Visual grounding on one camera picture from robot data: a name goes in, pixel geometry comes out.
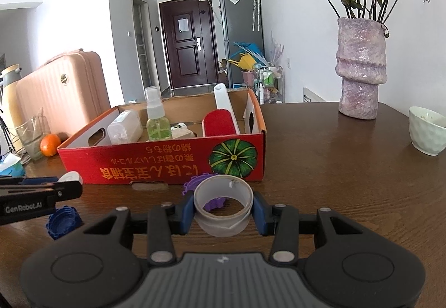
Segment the translucent cotton swab box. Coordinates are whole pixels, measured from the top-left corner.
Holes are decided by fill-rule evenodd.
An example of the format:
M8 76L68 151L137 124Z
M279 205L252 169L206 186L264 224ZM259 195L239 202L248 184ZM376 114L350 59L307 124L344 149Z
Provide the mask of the translucent cotton swab box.
M106 129L113 145L137 143L143 133L140 117L135 110L121 112Z

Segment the green spray bottle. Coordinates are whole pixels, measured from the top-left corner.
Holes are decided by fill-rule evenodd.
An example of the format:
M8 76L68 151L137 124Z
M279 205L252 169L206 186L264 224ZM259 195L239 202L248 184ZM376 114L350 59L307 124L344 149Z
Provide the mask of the green spray bottle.
M172 131L166 117L159 89L156 86L144 90L147 110L147 135L149 141L171 140Z

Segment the white tape roll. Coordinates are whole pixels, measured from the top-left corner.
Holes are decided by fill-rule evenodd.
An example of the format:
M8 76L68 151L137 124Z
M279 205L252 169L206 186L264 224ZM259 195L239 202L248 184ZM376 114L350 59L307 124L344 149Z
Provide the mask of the white tape roll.
M227 200L242 206L234 214L215 215ZM253 206L253 190L245 180L227 174L207 177L193 191L194 219L208 235L226 238L240 234L249 223Z

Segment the blue tissue pack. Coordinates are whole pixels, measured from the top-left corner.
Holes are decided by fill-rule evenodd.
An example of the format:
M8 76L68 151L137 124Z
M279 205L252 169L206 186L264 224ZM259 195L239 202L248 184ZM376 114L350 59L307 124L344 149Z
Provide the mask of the blue tissue pack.
M0 175L22 177L25 175L25 170L21 164L20 157L15 154L7 154L1 158Z

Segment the small white round disc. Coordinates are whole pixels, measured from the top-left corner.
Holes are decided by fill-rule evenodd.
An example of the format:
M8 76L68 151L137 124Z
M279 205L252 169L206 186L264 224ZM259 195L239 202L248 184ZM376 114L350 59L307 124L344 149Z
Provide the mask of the small white round disc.
M77 171L69 171L58 179L58 182L67 182L67 181L77 181L80 184L83 184L83 178Z

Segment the blue ridged plastic lid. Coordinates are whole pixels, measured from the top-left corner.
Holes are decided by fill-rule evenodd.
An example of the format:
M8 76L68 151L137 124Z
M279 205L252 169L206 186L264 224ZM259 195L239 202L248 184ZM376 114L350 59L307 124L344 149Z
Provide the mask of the blue ridged plastic lid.
M49 216L45 227L49 236L58 240L82 225L83 220L78 211L74 207L63 206Z

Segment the clear glass pitcher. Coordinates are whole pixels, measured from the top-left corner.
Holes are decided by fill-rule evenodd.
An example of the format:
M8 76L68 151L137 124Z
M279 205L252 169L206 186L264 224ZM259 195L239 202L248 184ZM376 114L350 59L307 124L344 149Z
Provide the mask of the clear glass pitcher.
M43 108L40 108L38 113L15 130L30 159L34 161L41 159L44 155L41 152L40 143L46 135L51 133Z

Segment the pink hard suitcase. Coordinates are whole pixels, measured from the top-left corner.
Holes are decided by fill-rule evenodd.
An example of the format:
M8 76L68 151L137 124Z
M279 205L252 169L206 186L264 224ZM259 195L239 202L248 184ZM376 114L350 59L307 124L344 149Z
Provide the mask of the pink hard suitcase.
M24 119L41 114L63 140L110 108L99 55L82 49L57 55L16 86Z

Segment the beige thermos jug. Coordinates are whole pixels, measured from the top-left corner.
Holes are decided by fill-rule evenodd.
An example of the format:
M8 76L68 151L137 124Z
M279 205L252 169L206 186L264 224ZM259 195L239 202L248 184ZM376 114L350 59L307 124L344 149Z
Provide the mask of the beige thermos jug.
M21 79L21 70L22 68L19 64L14 64L1 72L1 109L8 129L7 136L11 139L12 146L16 151L23 147L16 131L16 127L24 123L16 91L18 81Z

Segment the pale green ceramic cup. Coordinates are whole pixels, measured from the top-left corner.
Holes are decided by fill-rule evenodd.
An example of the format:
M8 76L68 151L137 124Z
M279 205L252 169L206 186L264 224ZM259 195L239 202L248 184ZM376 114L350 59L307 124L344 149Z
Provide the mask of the pale green ceramic cup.
M411 106L408 126L412 145L428 156L437 156L446 146L446 118L437 112Z

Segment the red cardboard box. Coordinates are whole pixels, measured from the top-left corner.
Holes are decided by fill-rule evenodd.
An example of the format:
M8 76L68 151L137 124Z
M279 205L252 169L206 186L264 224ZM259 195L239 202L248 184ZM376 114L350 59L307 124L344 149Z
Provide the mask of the red cardboard box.
M115 106L63 142L58 153L67 171L77 171L87 184L164 182L183 184L204 173L231 174L260 181L265 173L266 127L260 105L247 88L228 97L240 132L205 137L202 121L216 108L213 94L172 97L163 101L172 124L185 122L195 136L151 142L146 134L135 144L113 145L109 124L125 110L147 121L145 103Z

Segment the red white lint brush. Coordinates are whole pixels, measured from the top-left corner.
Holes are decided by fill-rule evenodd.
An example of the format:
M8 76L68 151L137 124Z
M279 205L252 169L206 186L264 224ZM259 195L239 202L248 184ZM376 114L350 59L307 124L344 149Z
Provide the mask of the red white lint brush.
M216 109L208 113L202 121L204 137L240 134L225 84L219 83L214 86L213 93Z

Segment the purple textured vase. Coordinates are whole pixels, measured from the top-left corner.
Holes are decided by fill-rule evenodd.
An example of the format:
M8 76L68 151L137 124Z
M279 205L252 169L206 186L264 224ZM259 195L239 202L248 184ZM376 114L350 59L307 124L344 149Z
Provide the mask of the purple textured vase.
M348 117L374 120L379 86L387 82L387 28L365 18L338 19L335 71L342 78L339 111Z

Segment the dark brown entrance door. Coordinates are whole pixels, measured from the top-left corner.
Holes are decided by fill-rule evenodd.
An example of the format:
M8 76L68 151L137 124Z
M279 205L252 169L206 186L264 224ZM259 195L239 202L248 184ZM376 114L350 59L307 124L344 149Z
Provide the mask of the dark brown entrance door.
M211 0L172 0L159 4L171 87L218 81L218 54Z

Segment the yellow blue items pile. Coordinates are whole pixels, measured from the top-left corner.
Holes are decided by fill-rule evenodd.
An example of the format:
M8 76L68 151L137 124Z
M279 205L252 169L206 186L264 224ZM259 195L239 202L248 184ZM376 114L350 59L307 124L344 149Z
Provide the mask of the yellow blue items pile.
M263 52L255 43L233 43L236 51L230 56L228 63L238 67L244 72L248 72L256 68L257 65L260 67L268 66L268 61L266 61Z

